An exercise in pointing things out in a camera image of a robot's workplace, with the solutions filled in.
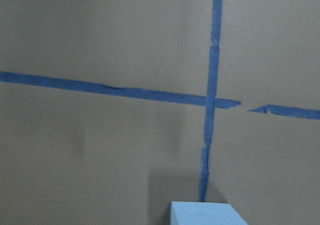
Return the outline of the light blue foam block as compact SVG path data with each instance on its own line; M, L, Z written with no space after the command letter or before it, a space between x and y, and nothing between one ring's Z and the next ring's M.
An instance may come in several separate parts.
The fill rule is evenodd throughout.
M173 201L171 225L246 225L247 222L227 203Z

